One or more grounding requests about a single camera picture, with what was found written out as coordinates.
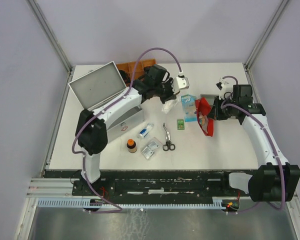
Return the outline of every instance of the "cable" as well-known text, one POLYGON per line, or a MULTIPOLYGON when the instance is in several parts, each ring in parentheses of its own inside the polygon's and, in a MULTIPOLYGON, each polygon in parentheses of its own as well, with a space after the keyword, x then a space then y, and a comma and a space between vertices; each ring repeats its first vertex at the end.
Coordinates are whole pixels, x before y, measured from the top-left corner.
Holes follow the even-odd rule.
POLYGON ((240 201, 240 190, 238 190, 238 197, 236 198, 236 201, 240 201))
POLYGON ((226 94, 230 94, 231 98, 232 98, 232 92, 230 91, 226 91, 224 94, 223 94, 223 98, 226 99, 226 94))
POLYGON ((228 214, 242 214, 242 213, 250 212, 251 210, 255 209, 259 204, 260 204, 260 202, 257 202, 255 205, 253 205, 252 207, 249 207, 247 209, 240 210, 240 211, 237 210, 236 212, 228 211, 227 213, 228 214))
POLYGON ((238 211, 239 208, 234 208, 233 206, 229 206, 229 208, 231 208, 232 210, 238 211))
POLYGON ((227 78, 234 79, 235 80, 235 84, 236 85, 239 84, 238 79, 236 77, 234 77, 234 76, 230 76, 230 75, 229 76, 224 76, 222 79, 224 80, 224 79, 227 79, 227 78))
POLYGON ((74 177, 74 175, 76 175, 79 171, 81 171, 81 169, 75 171, 75 172, 71 175, 71 177, 70 177, 70 183, 72 183, 72 185, 75 184, 75 183, 72 182, 71 179, 72 179, 72 178, 74 177))
POLYGON ((276 150, 275 144, 272 141, 270 134, 268 133, 267 129, 265 129, 265 126, 263 125, 263 123, 261 121, 259 121, 255 116, 253 116, 250 112, 244 110, 243 108, 232 104, 232 103, 227 103, 225 104, 225 102, 229 99, 229 97, 227 97, 222 103, 220 108, 224 109, 227 107, 233 107, 235 109, 240 110, 241 112, 243 112, 244 114, 246 114, 247 116, 249 116, 250 118, 252 118, 257 124, 259 124, 259 126, 261 127, 261 129, 264 131, 264 134, 269 142, 269 144, 271 145, 274 157, 276 162, 278 163, 278 167, 279 167, 279 172, 280 172, 280 180, 281 180, 281 206, 280 207, 276 207, 274 205, 272 205, 270 202, 268 203, 272 208, 281 211, 282 209, 284 209, 285 204, 286 204, 286 188, 285 188, 285 176, 284 176, 284 169, 282 167, 280 158, 278 157, 278 152, 276 150))
MULTIPOLYGON (((137 70, 137 65, 138 63, 140 62, 141 58, 148 52, 150 51, 153 51, 153 50, 161 50, 161 51, 164 51, 168 54, 170 54, 173 59, 175 60, 176 64, 178 65, 178 68, 179 68, 179 72, 181 73, 182 72, 182 69, 181 69, 181 66, 180 66, 180 63, 178 61, 178 59, 176 58, 176 56, 170 52, 169 50, 167 49, 164 49, 162 47, 153 47, 153 48, 150 48, 148 50, 146 50, 145 52, 143 52, 139 58, 136 60, 135 64, 134 64, 134 68, 133 68, 133 72, 132 72, 132 76, 131 76, 131 82, 130 82, 130 85, 129 85, 129 88, 127 89, 127 91, 123 94, 123 96, 119 97, 117 100, 115 100, 114 102, 110 103, 107 107, 105 107, 102 111, 107 111, 109 108, 113 107, 115 104, 117 104, 118 102, 120 102, 122 99, 124 99, 128 94, 129 92, 131 91, 132 89, 132 86, 133 86, 133 83, 134 83, 134 79, 135 79, 135 74, 136 74, 136 70, 137 70)), ((72 143, 72 147, 71 147, 71 150, 72 150, 72 153, 73 154, 82 154, 83 155, 83 158, 82 158, 82 169, 83 169, 83 174, 84 174, 84 178, 90 188, 90 190, 96 195, 98 196, 101 200, 105 201, 106 203, 118 208, 117 210, 109 210, 109 211, 100 211, 100 212, 94 212, 96 214, 105 214, 105 213, 118 213, 118 212, 121 212, 122 211, 122 208, 118 205, 116 205, 115 203, 112 203, 110 202, 109 200, 105 199, 104 197, 102 197, 99 193, 97 193, 95 191, 95 189, 92 187, 89 179, 88 179, 88 176, 87 176, 87 173, 86 173, 86 153, 84 151, 76 151, 75 150, 75 146, 76 146, 76 143, 78 141, 78 138, 79 136, 82 134, 82 132, 84 131, 84 129, 91 124, 91 122, 93 122, 97 117, 99 117, 100 115, 102 114, 102 112, 98 112, 95 116, 93 116, 92 118, 90 118, 83 126, 82 128, 78 131, 77 135, 75 136, 74 138, 74 141, 72 143)))

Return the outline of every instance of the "red packet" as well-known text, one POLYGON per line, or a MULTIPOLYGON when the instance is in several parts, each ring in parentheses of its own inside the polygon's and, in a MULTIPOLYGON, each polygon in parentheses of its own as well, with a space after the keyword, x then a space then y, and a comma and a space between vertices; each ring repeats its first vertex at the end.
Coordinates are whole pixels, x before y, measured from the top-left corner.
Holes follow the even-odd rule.
POLYGON ((203 97, 201 99, 195 100, 195 107, 196 107, 196 119, 202 132, 204 133, 204 135, 212 137, 214 135, 214 120, 206 117, 212 109, 211 106, 209 105, 207 100, 203 97), (207 124, 205 128, 203 128, 203 125, 201 124, 202 120, 204 122, 207 120, 207 122, 205 122, 207 124))

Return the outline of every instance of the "white connector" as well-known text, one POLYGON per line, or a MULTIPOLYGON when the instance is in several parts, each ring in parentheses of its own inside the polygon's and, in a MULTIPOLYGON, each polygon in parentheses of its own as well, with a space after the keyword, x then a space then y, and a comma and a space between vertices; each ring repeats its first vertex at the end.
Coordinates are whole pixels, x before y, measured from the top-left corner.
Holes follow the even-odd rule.
POLYGON ((220 89, 219 99, 225 99, 228 97, 226 93, 232 93, 233 91, 233 85, 229 84, 226 80, 220 78, 219 83, 217 84, 217 87, 220 89))
POLYGON ((189 81, 188 78, 184 76, 184 72, 179 72, 179 75, 173 79, 172 90, 174 95, 178 94, 180 90, 188 89, 189 81))

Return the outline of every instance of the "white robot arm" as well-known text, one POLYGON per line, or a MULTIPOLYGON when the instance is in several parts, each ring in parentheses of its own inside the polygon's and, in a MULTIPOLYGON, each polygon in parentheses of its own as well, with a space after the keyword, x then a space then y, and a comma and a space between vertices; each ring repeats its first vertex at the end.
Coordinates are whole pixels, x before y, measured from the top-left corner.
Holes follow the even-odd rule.
POLYGON ((300 169, 290 165, 280 151, 263 106, 253 103, 252 87, 238 84, 233 76, 223 77, 216 85, 220 95, 214 98, 208 117, 215 120, 236 117, 250 138, 259 167, 254 175, 230 173, 230 187, 249 193, 254 202, 290 201, 300 178, 300 169), (234 79, 236 84, 230 85, 225 78, 234 79))
POLYGON ((89 119, 101 114, 84 129, 78 138, 78 144, 85 153, 85 172, 82 170, 81 176, 85 179, 86 173, 91 183, 100 178, 101 151, 108 143, 107 129, 115 120, 152 97, 160 97, 164 104, 166 101, 175 99, 180 90, 188 88, 189 82, 183 72, 172 79, 165 68, 155 64, 148 70, 143 81, 137 79, 133 82, 131 89, 126 89, 126 91, 129 90, 128 93, 124 91, 93 111, 84 109, 79 117, 76 135, 89 119))

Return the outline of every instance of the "small bottle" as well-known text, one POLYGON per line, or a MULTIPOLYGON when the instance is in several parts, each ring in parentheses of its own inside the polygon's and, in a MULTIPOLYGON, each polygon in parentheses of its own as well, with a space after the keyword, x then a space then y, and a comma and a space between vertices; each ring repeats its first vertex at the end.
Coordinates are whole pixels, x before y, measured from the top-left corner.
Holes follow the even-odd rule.
POLYGON ((148 123, 144 129, 141 130, 141 132, 139 132, 138 134, 138 138, 139 139, 143 139, 145 136, 147 136, 147 134, 154 128, 154 124, 153 123, 148 123))
POLYGON ((128 151, 130 153, 135 153, 137 151, 137 144, 133 139, 129 139, 128 142, 126 143, 126 147, 128 148, 128 151))

